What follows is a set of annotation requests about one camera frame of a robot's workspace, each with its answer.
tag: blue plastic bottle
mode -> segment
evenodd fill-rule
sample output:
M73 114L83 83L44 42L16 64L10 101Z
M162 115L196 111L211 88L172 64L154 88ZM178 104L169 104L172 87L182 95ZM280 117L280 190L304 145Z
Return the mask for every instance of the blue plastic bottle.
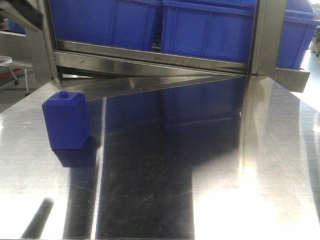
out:
M60 91L42 104L52 149L81 149L90 136L86 97Z

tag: scratch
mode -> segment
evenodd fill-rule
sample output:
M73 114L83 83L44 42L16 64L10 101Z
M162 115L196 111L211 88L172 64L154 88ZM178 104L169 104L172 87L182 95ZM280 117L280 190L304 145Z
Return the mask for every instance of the scratch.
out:
M81 186L77 186L77 185L75 185L75 184L70 184L71 186L73 186L73 187L76 187L76 188L79 188L79 189L83 189L83 190L86 190L87 192L90 192L90 190L88 190L88 189L85 189L84 187L81 187Z
M192 190L184 191L184 192L182 192L182 193L180 193L178 195L170 197L170 199L174 199L174 198L177 198L179 196L182 196L182 195L185 195L185 194L188 194L188 193L192 193Z

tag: bottle cap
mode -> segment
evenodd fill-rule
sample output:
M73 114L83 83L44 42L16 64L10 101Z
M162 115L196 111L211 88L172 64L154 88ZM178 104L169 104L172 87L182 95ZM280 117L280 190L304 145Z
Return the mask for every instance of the bottle cap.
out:
M62 99L67 99L69 97L69 93L67 91L60 91L58 93L58 97Z

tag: blue bin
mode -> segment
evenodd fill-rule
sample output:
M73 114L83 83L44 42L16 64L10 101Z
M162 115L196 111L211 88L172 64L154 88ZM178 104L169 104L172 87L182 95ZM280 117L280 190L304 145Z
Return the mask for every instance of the blue bin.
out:
M161 51L247 63L254 11L164 1ZM299 69L320 21L285 16L278 67Z
M161 51L248 62L254 11L164 1Z
M25 34L25 28L14 21L8 19L9 30L14 33Z
M85 95L57 92L42 104L52 149L81 149L90 136Z
M158 0L51 0L58 39L149 50Z
M180 2L188 2L190 0L180 0ZM194 3L207 2L215 4L217 7L233 7L240 9L252 9L256 6L257 0L191 0ZM287 0L285 7L285 15L297 18L314 19L318 11L309 0Z
M320 21L285 16L278 51L277 66L299 69Z

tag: storage rack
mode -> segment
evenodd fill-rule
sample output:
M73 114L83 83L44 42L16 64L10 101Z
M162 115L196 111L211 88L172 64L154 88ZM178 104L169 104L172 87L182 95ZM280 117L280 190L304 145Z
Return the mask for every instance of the storage rack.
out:
M38 87L61 79L62 73L132 77L262 75L291 91L302 92L310 74L303 69L276 67L286 1L257 0L249 64L59 40L54 34L49 0L28 2L43 14L42 30L27 28L26 34L0 31L0 55L12 57L12 67L33 69ZM15 7L4 10L10 12Z

